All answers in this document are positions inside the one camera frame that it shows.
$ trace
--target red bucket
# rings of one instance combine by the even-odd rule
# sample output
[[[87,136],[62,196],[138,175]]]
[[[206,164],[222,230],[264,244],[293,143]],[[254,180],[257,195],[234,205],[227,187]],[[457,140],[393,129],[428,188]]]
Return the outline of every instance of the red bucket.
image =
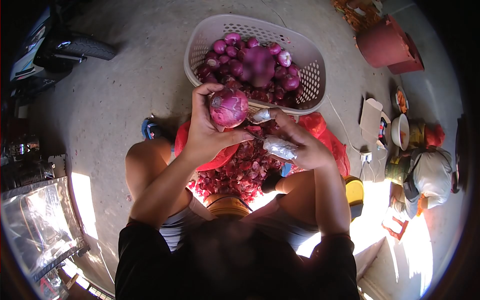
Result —
[[[374,68],[414,60],[408,39],[391,15],[357,37],[357,45],[365,60]]]
[[[415,46],[411,36],[408,33],[405,33],[408,39],[408,46],[410,47],[410,51],[413,53],[414,60],[407,60],[403,62],[399,62],[393,65],[389,65],[388,69],[392,74],[398,75],[401,73],[413,72],[413,71],[425,71],[425,67],[423,66],[423,61],[421,60],[420,53]]]

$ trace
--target white plastic basket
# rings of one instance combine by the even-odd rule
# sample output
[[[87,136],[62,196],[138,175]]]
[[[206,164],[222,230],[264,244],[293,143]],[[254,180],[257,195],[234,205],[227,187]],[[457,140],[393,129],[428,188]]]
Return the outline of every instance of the white plastic basket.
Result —
[[[313,101],[309,109],[295,109],[249,99],[249,111],[261,108],[279,107],[289,115],[306,115],[320,106],[325,94],[325,64],[322,54],[312,41],[290,29],[234,14],[218,14],[201,21],[190,37],[183,59],[185,74],[194,86],[198,80],[197,68],[204,63],[205,54],[211,50],[213,42],[229,32],[237,32],[242,39],[254,36],[260,44],[277,42],[292,55],[292,61],[301,68],[301,83],[304,92],[297,103]]]

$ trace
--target cardboard box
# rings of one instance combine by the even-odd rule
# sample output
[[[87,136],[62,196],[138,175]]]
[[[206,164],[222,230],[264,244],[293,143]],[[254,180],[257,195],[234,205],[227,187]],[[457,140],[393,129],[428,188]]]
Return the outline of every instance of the cardboard box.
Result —
[[[363,108],[361,112],[360,118],[360,128],[361,128],[361,135],[365,139],[365,141],[371,144],[377,144],[381,148],[388,149],[388,145],[383,145],[378,140],[378,132],[380,130],[380,120],[383,117],[387,122],[387,128],[385,129],[385,140],[388,143],[390,140],[390,119],[387,115],[382,111],[383,105],[376,101],[373,98],[369,98],[363,101]]]

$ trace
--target motorcycle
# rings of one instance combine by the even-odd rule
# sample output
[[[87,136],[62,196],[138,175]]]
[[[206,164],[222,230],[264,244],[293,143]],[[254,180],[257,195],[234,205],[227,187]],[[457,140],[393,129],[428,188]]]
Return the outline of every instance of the motorcycle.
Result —
[[[47,7],[23,42],[10,73],[12,96],[32,97],[47,90],[88,57],[115,57],[113,46],[69,30],[60,10],[58,5]]]

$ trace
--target motorcycle tire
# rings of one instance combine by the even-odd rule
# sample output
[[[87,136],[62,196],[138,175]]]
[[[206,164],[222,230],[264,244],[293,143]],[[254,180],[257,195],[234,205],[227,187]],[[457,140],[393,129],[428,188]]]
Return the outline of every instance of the motorcycle tire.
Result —
[[[72,38],[70,45],[65,48],[65,52],[95,57],[102,60],[111,60],[117,54],[112,46],[84,36],[75,36]]]

